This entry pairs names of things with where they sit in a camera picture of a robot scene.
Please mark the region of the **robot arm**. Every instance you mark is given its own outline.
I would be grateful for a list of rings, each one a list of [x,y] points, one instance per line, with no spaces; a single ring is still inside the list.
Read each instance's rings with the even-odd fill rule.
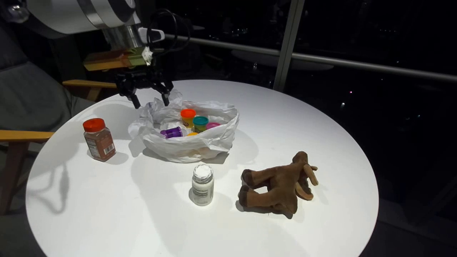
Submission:
[[[113,50],[90,54],[88,71],[122,70],[116,75],[119,93],[136,108],[139,88],[155,88],[163,104],[170,104],[173,83],[152,71],[133,71],[136,65],[152,65],[155,45],[166,38],[152,24],[155,0],[0,0],[2,17],[9,23],[32,25],[45,35],[69,35],[102,30]]]

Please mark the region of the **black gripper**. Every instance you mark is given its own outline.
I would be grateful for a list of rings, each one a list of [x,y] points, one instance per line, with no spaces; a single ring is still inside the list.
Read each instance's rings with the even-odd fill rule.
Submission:
[[[173,83],[150,71],[126,71],[115,77],[116,87],[122,95],[129,95],[135,108],[140,108],[140,100],[136,95],[139,88],[155,88],[162,94],[165,105],[170,104]]]

